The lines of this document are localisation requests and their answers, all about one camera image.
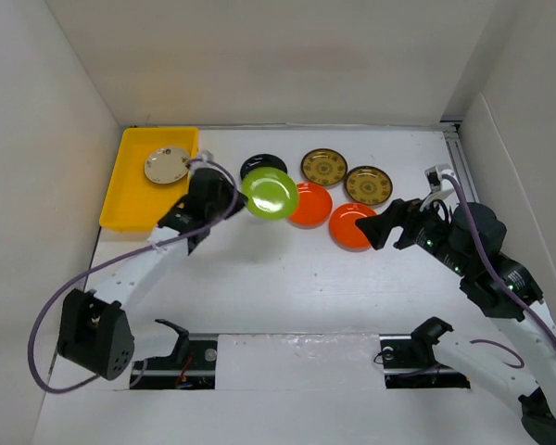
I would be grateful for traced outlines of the green plate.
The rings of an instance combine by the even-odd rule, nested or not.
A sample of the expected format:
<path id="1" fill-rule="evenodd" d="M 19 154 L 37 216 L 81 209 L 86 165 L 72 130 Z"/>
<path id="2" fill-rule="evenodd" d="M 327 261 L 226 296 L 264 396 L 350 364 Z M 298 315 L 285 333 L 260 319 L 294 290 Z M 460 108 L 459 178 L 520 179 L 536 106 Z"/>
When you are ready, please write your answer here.
<path id="1" fill-rule="evenodd" d="M 277 168 L 260 167 L 250 172 L 242 182 L 241 192 L 247 198 L 247 210 L 265 220 L 287 219 L 299 204 L 297 184 Z"/>

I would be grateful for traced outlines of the black plate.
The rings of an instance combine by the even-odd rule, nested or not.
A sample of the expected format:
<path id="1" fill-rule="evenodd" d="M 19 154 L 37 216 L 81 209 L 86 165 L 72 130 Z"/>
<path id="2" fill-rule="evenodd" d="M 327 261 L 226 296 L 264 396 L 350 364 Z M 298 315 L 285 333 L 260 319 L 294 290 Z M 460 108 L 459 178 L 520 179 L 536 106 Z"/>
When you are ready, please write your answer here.
<path id="1" fill-rule="evenodd" d="M 273 154 L 264 153 L 251 156 L 243 162 L 240 168 L 240 179 L 244 180 L 246 176 L 254 170 L 265 167 L 288 173 L 286 164 L 282 159 Z"/>

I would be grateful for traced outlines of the orange plate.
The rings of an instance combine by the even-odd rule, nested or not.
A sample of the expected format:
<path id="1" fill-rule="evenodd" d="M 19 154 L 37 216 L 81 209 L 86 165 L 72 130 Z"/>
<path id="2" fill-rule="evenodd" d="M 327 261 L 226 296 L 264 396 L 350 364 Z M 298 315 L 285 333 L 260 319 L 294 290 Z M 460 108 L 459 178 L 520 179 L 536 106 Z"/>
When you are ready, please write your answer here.
<path id="1" fill-rule="evenodd" d="M 322 186 L 304 182 L 297 184 L 299 201 L 296 211 L 288 218 L 292 224 L 312 228 L 322 225 L 331 215 L 333 200 Z"/>
<path id="2" fill-rule="evenodd" d="M 347 203 L 334 210 L 329 231 L 335 243 L 347 250 L 363 251 L 371 247 L 370 241 L 357 227 L 356 220 L 376 216 L 370 207 L 360 203 Z"/>

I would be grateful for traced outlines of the cream floral plate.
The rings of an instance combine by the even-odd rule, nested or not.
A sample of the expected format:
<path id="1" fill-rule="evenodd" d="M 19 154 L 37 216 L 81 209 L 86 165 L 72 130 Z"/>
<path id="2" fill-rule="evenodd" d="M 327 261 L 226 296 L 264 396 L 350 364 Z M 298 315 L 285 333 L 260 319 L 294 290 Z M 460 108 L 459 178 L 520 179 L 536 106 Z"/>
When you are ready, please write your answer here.
<path id="1" fill-rule="evenodd" d="M 164 146 L 145 161 L 145 177 L 154 184 L 173 184 L 188 173 L 189 153 L 178 146 Z"/>

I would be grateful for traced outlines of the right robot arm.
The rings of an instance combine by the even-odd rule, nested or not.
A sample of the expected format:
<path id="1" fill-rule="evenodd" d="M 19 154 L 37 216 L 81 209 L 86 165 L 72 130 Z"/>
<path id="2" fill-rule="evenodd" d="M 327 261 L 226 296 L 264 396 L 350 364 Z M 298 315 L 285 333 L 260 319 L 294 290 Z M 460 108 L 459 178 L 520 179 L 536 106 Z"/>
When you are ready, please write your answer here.
<path id="1" fill-rule="evenodd" d="M 421 204 L 396 199 L 384 213 L 356 225 L 374 249 L 383 248 L 399 227 L 396 249 L 418 246 L 458 275 L 461 292 L 512 343 L 527 370 L 479 350 L 437 317 L 410 333 L 407 355 L 417 364 L 441 364 L 465 375 L 516 413 L 532 440 L 556 444 L 556 346 L 550 340 L 556 328 L 531 273 L 501 251 L 506 226 L 479 203 L 457 208 L 447 219 Z"/>

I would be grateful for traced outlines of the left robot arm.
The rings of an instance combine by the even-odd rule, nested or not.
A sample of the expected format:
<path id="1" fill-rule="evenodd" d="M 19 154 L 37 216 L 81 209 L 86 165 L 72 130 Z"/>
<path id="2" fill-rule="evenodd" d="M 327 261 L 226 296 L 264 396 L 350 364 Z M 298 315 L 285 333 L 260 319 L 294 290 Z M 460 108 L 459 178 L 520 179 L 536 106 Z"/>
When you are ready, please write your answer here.
<path id="1" fill-rule="evenodd" d="M 171 267 L 188 259 L 214 225 L 246 202 L 222 166 L 197 164 L 187 194 L 158 221 L 146 246 L 120 256 L 120 268 L 93 289 L 75 289 L 64 298 L 58 355 L 108 381 L 134 362 L 157 358 L 171 368 L 182 366 L 190 355 L 186 329 L 158 318 L 157 324 L 170 328 L 171 335 L 140 337 L 131 320 Z"/>

